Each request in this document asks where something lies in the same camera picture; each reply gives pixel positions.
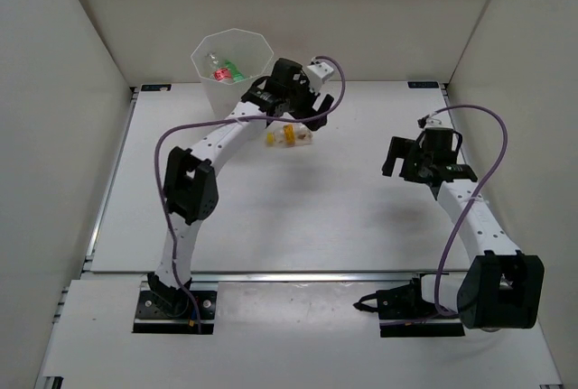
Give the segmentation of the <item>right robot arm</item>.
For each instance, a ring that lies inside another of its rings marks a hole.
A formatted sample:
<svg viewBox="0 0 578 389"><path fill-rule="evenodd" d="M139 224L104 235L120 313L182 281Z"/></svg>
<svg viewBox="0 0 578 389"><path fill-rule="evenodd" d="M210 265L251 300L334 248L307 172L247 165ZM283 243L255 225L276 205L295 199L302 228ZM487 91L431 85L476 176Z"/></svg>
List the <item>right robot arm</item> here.
<svg viewBox="0 0 578 389"><path fill-rule="evenodd" d="M537 320L545 268L507 236L477 190L478 177L460 163L460 133L426 127L416 139L391 139L382 173L401 160L404 181L427 186L457 228L470 268L463 276L427 274L406 293L406 307L424 317L437 305L468 329L531 329Z"/></svg>

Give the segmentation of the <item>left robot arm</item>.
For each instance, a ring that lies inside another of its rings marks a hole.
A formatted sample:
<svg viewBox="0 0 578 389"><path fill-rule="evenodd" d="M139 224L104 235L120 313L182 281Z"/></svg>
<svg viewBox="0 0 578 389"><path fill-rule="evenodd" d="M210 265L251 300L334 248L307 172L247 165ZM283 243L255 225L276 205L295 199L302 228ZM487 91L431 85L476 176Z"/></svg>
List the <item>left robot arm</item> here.
<svg viewBox="0 0 578 389"><path fill-rule="evenodd" d="M207 123L209 134L190 148L173 147L166 166L154 168L167 234L160 263L147 281L163 313L171 318L200 315L191 293L191 258L202 222L219 201L220 170L275 121L303 123L312 131L325 126L340 101L320 92L341 72L326 56L313 58L307 66L277 60L271 74L254 81L225 119Z"/></svg>

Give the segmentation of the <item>clear bottle red label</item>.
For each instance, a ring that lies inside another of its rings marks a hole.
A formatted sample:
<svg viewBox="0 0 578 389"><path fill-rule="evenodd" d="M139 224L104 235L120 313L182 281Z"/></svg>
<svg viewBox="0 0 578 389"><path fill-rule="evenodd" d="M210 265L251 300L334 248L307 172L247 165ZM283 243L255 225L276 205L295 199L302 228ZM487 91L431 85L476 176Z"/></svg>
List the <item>clear bottle red label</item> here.
<svg viewBox="0 0 578 389"><path fill-rule="evenodd" d="M222 83L232 83L233 78L232 75L224 63L224 61L218 56L218 54L214 51L209 51L206 55L207 65L210 70L210 76Z"/></svg>

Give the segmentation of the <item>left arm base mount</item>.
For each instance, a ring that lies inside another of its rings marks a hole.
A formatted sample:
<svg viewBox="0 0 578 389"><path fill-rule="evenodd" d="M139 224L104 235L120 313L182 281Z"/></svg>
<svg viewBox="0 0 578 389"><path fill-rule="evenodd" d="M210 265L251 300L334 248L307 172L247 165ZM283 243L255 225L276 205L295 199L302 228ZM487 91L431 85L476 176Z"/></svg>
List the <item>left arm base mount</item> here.
<svg viewBox="0 0 578 389"><path fill-rule="evenodd" d="M154 273L141 284L133 322L137 334L212 335L218 292L167 287Z"/></svg>

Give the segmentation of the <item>green plastic bottle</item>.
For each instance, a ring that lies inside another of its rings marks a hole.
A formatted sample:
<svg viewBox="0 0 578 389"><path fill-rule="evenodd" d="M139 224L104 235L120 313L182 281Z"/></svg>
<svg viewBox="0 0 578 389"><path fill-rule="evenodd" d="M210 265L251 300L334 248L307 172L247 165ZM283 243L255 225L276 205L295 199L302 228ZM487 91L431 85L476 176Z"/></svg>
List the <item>green plastic bottle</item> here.
<svg viewBox="0 0 578 389"><path fill-rule="evenodd" d="M233 62L231 62L230 60L225 60L224 64L225 64L226 69L230 73L232 79L235 82L238 82L238 81L245 79L245 76L240 72L238 67Z"/></svg>

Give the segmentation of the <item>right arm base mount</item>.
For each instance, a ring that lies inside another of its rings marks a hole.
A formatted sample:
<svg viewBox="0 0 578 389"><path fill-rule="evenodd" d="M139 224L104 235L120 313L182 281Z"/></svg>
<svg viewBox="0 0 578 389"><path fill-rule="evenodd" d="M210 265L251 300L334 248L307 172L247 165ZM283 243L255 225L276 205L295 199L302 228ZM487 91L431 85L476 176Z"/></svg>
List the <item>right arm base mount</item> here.
<svg viewBox="0 0 578 389"><path fill-rule="evenodd" d="M412 276L407 283L382 288L353 303L355 310L378 315L382 338L461 338L463 325L443 316L434 304L422 298L421 281L429 273Z"/></svg>

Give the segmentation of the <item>clear bottle yellow cap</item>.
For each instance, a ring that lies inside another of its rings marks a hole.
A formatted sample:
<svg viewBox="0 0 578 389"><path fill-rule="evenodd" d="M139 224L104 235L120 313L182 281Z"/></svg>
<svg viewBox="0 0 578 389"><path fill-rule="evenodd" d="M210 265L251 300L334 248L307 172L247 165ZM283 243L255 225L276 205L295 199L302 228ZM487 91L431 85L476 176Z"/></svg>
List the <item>clear bottle yellow cap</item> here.
<svg viewBox="0 0 578 389"><path fill-rule="evenodd" d="M312 144L312 131L303 124L285 124L266 134L270 147L296 147Z"/></svg>

